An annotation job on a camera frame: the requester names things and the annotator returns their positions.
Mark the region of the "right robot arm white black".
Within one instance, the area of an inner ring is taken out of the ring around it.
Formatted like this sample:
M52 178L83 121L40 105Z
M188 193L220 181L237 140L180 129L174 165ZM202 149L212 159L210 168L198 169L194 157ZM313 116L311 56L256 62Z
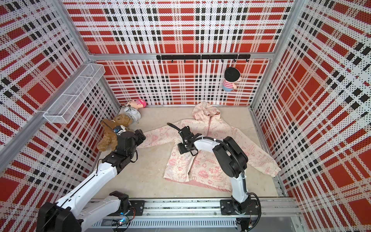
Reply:
M245 169L248 157L232 137L217 140L202 136L200 133L194 134L189 126L180 129L171 123L167 125L176 129L182 138L182 142L178 144L181 154L190 153L196 156L200 151L213 153L222 171L230 178L232 196L226 206L221 206L221 212L224 215L233 213L261 215L261 203L258 196L253 192L248 192L246 188Z

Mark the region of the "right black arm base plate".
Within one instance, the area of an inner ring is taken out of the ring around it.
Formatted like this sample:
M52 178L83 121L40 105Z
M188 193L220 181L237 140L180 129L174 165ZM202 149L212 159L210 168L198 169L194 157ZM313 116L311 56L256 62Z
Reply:
M220 201L222 215L259 215L260 207L258 201L254 199L246 199L243 203L239 203L234 199Z

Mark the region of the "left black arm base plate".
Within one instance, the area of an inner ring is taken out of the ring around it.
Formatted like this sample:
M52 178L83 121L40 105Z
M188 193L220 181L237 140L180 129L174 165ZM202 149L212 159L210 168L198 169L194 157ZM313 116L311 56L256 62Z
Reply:
M129 200L129 211L127 216L142 216L145 208L144 200Z

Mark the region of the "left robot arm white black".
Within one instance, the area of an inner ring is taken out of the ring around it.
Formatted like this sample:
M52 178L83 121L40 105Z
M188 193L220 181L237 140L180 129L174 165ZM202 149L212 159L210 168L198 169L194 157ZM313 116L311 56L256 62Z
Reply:
M128 213L132 206L127 194L113 191L104 200L87 208L87 203L111 179L137 157L137 147L146 137L142 130L131 131L123 126L114 128L117 146L102 159L95 171L76 188L55 203L45 203L38 212L38 232L84 232L102 218L113 213Z

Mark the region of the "cream pink printed jacket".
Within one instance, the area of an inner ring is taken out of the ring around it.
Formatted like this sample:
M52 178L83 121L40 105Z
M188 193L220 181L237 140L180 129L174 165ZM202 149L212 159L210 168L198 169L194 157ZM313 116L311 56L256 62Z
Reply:
M192 133L217 140L230 136L247 155L250 166L271 177L275 177L281 170L272 156L240 129L227 124L221 117L221 112L207 102L195 106L191 119L183 119L174 125L179 128L189 126ZM181 136L170 126L150 130L145 132L145 136L146 140L140 148L174 144L164 171L166 180L224 192L232 191L230 178L222 171L213 152L200 151L195 157L189 152L181 154L178 149L178 144L182 142Z

